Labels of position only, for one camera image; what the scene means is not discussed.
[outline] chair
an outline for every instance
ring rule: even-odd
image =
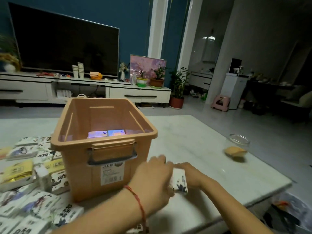
[[[304,94],[298,101],[281,100],[284,112],[288,114],[293,122],[310,120],[309,114],[312,109],[312,91]]]

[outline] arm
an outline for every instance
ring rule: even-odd
[[[189,163],[174,166],[185,170],[188,186],[200,188],[208,196],[233,234],[273,234],[217,181],[207,177]]]
[[[168,189],[173,164],[166,157],[152,157],[141,163],[129,186],[138,195],[146,216],[168,204],[174,195]],[[127,189],[98,205],[85,215],[53,232],[53,234],[123,234],[142,221],[138,201]]]

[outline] pink stool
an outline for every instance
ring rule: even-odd
[[[228,96],[217,95],[211,104],[211,107],[223,112],[227,112],[229,110],[230,100],[231,99]]]

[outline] glass jar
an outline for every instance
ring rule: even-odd
[[[230,156],[235,156],[236,154],[242,157],[248,152],[249,144],[250,141],[246,137],[238,134],[230,134],[225,140],[224,153]]]

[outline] red string bracelet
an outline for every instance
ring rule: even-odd
[[[145,211],[144,211],[143,206],[141,204],[140,198],[138,197],[138,195],[136,193],[133,192],[133,190],[131,189],[130,186],[124,185],[124,188],[129,190],[134,195],[135,199],[138,201],[138,205],[140,206],[140,209],[141,209],[141,212],[142,212],[143,233],[146,233],[146,216],[145,216]]]

